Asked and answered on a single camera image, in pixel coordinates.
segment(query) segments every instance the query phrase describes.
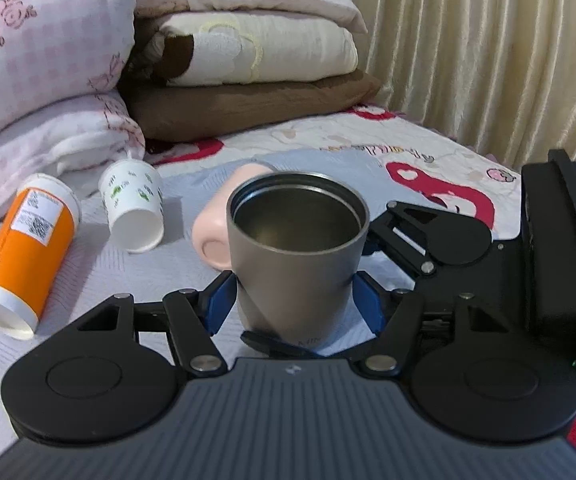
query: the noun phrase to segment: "gray plastic surface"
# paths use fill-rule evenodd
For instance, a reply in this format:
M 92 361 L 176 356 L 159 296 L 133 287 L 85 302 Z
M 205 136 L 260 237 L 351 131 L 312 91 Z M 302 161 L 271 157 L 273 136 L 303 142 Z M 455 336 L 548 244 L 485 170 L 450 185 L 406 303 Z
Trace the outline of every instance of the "gray plastic surface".
M 434 428 L 391 381 L 342 360 L 239 359 L 190 383 L 168 414 L 89 449 L 20 440 L 0 480 L 576 480 L 562 438 L 494 448 Z

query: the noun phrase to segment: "white paper cup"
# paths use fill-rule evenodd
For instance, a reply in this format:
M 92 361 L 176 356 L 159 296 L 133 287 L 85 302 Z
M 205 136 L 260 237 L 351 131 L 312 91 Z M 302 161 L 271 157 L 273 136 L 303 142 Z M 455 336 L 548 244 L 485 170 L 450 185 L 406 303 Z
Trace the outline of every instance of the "white paper cup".
M 113 243 L 129 253 L 145 253 L 164 236 L 159 172 L 143 160 L 115 162 L 99 179 Z

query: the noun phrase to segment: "cup rim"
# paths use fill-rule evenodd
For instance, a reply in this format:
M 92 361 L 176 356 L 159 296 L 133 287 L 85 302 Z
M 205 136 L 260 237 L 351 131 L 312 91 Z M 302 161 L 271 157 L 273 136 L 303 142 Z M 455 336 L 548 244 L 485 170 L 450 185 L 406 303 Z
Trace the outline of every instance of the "cup rim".
M 258 180 L 263 180 L 265 178 L 276 178 L 277 175 L 282 175 L 282 174 L 291 174 L 291 175 L 297 175 L 297 176 L 313 176 L 316 178 L 321 178 L 324 180 L 328 180 L 328 181 L 332 182 L 333 184 L 336 184 L 337 186 L 344 187 L 346 190 L 348 190 L 350 193 L 352 193 L 359 200 L 359 203 L 361 204 L 362 208 L 365 210 L 365 220 L 363 221 L 363 225 L 361 225 L 359 232 L 356 235 L 354 235 L 354 237 L 351 238 L 350 240 L 348 240 L 347 242 L 345 242 L 341 245 L 338 245 L 336 247 L 332 247 L 330 249 L 324 249 L 322 251 L 289 251 L 286 249 L 278 249 L 276 247 L 262 244 L 262 243 L 258 242 L 257 240 L 255 240 L 254 238 L 252 238 L 246 232 L 244 232 L 244 230 L 241 229 L 241 227 L 239 227 L 237 225 L 237 223 L 235 222 L 235 219 L 232 215 L 231 210 L 232 210 L 233 198 L 242 189 L 244 189 L 244 187 L 249 186 L 250 184 L 257 182 Z M 363 196 L 356 189 L 354 189 L 354 187 L 348 186 L 344 182 L 341 182 L 340 180 L 337 180 L 337 179 L 335 179 L 331 176 L 328 176 L 326 174 L 316 173 L 316 172 L 311 172 L 311 171 L 275 171 L 274 173 L 266 173 L 266 174 L 258 175 L 258 176 L 255 176 L 255 177 L 252 177 L 252 178 L 246 180 L 245 182 L 243 182 L 242 184 L 237 186 L 235 188 L 235 190 L 228 197 L 228 203 L 226 204 L 226 215 L 227 215 L 227 219 L 228 219 L 228 224 L 230 226 L 232 226 L 232 228 L 236 229 L 240 235 L 242 235 L 248 242 L 252 243 L 257 248 L 272 251 L 272 252 L 277 253 L 277 254 L 285 254 L 285 255 L 291 255 L 291 256 L 322 256 L 325 254 L 332 254 L 332 253 L 341 251 L 341 250 L 355 244 L 357 242 L 357 240 L 364 237 L 366 232 L 370 228 L 370 209 L 368 208 L 368 204 L 365 201 L 365 199 L 363 198 Z

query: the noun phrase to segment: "cartoon print bedsheet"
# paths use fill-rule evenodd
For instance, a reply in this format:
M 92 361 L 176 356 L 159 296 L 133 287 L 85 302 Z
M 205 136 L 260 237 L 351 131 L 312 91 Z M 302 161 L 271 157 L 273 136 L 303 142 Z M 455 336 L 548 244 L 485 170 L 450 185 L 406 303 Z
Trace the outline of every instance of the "cartoon print bedsheet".
M 160 155 L 146 155 L 146 160 L 162 164 L 162 176 L 170 176 L 299 148 L 363 150 L 378 158 L 393 180 L 451 211 L 480 219 L 495 238 L 519 234 L 519 174 L 377 107 L 359 106 L 177 144 Z

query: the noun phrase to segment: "floral embroidery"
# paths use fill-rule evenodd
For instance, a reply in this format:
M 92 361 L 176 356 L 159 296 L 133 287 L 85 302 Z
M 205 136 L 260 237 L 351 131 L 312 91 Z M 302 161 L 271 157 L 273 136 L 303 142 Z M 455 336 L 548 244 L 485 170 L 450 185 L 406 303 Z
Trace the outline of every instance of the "floral embroidery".
M 108 92 L 112 90 L 119 81 L 119 76 L 122 74 L 124 62 L 120 54 L 114 54 L 110 60 L 110 67 L 108 72 L 88 79 L 88 86 L 95 92 Z
M 146 140 L 143 138 L 142 129 L 128 117 L 127 111 L 113 99 L 108 99 L 103 95 L 95 95 L 95 97 L 104 105 L 104 116 L 106 117 L 108 129 L 124 132 L 128 136 L 128 146 L 130 148 L 141 147 L 145 149 Z
M 36 16 L 37 12 L 34 7 L 31 5 L 25 7 L 21 0 L 0 0 L 0 27 L 6 25 L 18 29 L 25 20 L 36 18 Z M 5 43 L 6 40 L 0 31 L 0 46 L 4 46 Z

